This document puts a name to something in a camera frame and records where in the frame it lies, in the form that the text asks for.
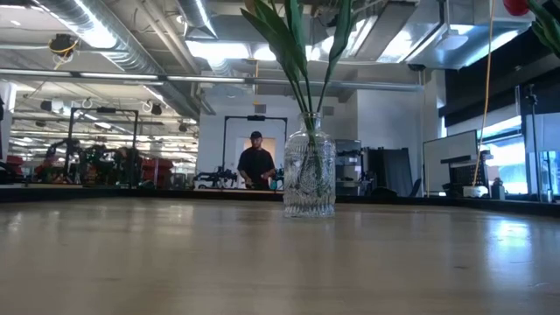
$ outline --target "black stand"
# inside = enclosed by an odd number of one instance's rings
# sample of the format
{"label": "black stand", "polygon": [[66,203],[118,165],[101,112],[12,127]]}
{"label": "black stand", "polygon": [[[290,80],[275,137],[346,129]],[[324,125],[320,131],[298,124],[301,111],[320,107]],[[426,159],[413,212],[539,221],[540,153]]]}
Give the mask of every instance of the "black stand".
{"label": "black stand", "polygon": [[536,200],[541,202],[541,191],[542,191],[542,181],[541,181],[541,159],[539,158],[539,150],[536,144],[536,122],[535,122],[535,107],[538,103],[536,95],[533,93],[533,84],[528,86],[528,103],[531,106],[531,118],[533,120],[533,149],[535,150],[535,176],[536,176]]}

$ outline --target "black shirt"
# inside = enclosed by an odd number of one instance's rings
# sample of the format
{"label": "black shirt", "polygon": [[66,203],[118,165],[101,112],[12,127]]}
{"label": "black shirt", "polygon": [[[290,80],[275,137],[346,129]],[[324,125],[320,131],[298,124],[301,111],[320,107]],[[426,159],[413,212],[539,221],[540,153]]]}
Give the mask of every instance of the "black shirt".
{"label": "black shirt", "polygon": [[268,189],[268,179],[261,178],[265,172],[274,169],[274,161],[272,156],[265,149],[255,149],[253,147],[246,149],[239,157],[239,172],[245,171],[247,176],[255,184],[257,189]]}

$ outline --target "wooden table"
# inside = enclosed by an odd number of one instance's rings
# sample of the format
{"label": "wooden table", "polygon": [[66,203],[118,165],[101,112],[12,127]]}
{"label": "wooden table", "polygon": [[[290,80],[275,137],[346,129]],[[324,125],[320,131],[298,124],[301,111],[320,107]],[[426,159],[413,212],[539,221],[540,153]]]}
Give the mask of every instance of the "wooden table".
{"label": "wooden table", "polygon": [[559,314],[560,221],[464,208],[0,205],[0,314]]}

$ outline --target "yellow cable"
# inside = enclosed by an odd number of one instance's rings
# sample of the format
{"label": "yellow cable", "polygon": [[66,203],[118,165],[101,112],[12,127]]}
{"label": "yellow cable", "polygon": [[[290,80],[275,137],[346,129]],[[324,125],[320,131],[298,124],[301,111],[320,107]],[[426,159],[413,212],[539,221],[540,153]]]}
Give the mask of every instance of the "yellow cable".
{"label": "yellow cable", "polygon": [[472,181],[472,187],[476,186],[476,179],[479,175],[482,139],[484,138],[484,127],[487,125],[488,99],[490,97],[490,65],[492,64],[492,33],[494,28],[495,5],[496,5],[496,0],[492,0],[492,9],[490,10],[490,30],[488,31],[488,63],[486,65],[486,95],[484,98],[484,115],[482,116],[482,129],[480,130],[480,140],[479,140],[479,154],[476,158],[476,167],[474,169],[474,180]]}
{"label": "yellow cable", "polygon": [[67,52],[73,50],[73,49],[78,45],[79,40],[76,40],[76,41],[73,43],[73,45],[71,45],[70,47],[65,48],[65,49],[63,49],[63,50],[59,50],[59,51],[54,50],[54,49],[51,48],[51,43],[52,43],[52,42],[53,42],[53,40],[51,39],[51,40],[49,40],[49,44],[48,44],[49,49],[51,50],[51,52],[53,52],[53,53],[67,53]]}

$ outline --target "whiteboard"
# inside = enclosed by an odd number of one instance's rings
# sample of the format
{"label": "whiteboard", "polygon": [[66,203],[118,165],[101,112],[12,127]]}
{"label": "whiteboard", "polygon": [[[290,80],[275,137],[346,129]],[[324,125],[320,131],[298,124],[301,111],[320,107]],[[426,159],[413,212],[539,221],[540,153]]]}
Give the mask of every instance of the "whiteboard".
{"label": "whiteboard", "polygon": [[449,183],[449,165],[441,164],[442,159],[476,155],[477,147],[476,130],[423,143],[425,190],[442,192],[442,185]]}

